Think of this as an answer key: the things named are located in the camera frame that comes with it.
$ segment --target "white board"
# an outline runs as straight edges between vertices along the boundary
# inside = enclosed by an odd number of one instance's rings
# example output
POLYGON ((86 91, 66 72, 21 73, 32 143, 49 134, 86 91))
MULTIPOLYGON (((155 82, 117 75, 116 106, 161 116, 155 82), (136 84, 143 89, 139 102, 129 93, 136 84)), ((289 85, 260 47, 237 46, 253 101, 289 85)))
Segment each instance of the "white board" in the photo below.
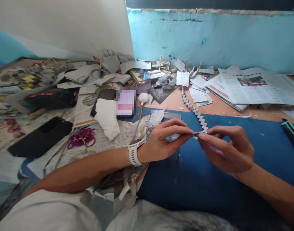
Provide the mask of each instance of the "white board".
POLYGON ((0 0, 0 30, 83 55, 134 56, 124 0, 0 0))

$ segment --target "desk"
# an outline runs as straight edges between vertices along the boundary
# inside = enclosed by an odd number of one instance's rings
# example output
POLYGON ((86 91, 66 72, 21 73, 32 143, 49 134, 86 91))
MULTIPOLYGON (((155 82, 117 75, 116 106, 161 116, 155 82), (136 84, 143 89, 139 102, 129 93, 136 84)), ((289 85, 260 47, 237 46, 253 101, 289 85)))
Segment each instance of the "desk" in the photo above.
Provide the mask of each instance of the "desk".
MULTIPOLYGON (((188 98, 189 102, 195 107, 196 103, 193 102, 192 96, 189 92, 188 87, 184 87, 184 93, 186 97, 188 98)), ((251 106, 249 108, 246 108, 243 112, 238 112, 231 106, 229 106, 227 103, 222 101, 220 98, 218 98, 216 95, 214 95, 212 92, 210 92, 209 96, 213 99, 212 104, 208 104, 201 107, 196 107, 196 109, 199 110, 202 114, 210 114, 213 115, 219 114, 221 116, 225 116, 223 112, 226 113, 227 116, 236 116, 234 112, 236 112, 239 115, 248 116, 250 115, 250 112, 253 113, 252 119, 260 119, 260 120, 268 120, 268 121, 275 121, 275 122, 282 122, 282 118, 287 119, 289 122, 294 124, 294 118, 290 117, 289 115, 285 114, 280 110, 279 105, 271 105, 267 110, 260 108, 257 109, 256 106, 251 106)), ((181 86, 178 87, 173 93, 171 93, 161 104, 158 104, 158 102, 154 101, 151 106, 152 108, 159 108, 159 109, 169 109, 174 111, 190 111, 183 103, 182 97, 181 97, 181 86)))

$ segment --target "blue wall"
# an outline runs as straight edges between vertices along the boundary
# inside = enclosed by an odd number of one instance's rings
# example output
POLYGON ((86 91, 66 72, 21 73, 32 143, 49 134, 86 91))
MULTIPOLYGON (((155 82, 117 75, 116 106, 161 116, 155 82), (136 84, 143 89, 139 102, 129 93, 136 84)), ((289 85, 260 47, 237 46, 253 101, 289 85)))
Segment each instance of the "blue wall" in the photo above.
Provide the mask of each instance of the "blue wall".
POLYGON ((223 12, 128 9, 135 57, 294 73, 294 12, 223 12))
POLYGON ((0 66, 21 57, 37 57, 11 35, 0 31, 0 66))

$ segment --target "white cable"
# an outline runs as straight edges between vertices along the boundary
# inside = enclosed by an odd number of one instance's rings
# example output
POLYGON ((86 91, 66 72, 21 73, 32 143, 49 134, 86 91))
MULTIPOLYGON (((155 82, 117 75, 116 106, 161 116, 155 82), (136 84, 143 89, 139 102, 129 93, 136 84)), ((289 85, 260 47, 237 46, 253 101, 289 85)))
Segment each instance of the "white cable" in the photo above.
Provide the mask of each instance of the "white cable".
POLYGON ((96 71, 103 71, 103 72, 105 72, 106 74, 109 74, 108 71, 103 70, 103 69, 93 69, 92 71, 90 71, 90 74, 89 74, 90 78, 93 79, 93 80, 97 80, 97 79, 93 76, 93 73, 96 72, 96 71))

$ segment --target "left hand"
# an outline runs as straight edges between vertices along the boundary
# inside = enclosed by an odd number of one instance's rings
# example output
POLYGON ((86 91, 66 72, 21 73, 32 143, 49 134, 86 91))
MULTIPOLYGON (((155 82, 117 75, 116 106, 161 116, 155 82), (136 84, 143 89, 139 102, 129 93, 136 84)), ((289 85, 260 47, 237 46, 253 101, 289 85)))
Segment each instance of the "left hand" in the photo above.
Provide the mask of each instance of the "left hand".
POLYGON ((171 156, 181 145, 193 137, 193 131, 186 123, 174 118, 156 125, 147 143, 138 148, 137 157, 141 163, 158 161, 171 156), (173 142, 165 140, 168 136, 180 134, 173 142))

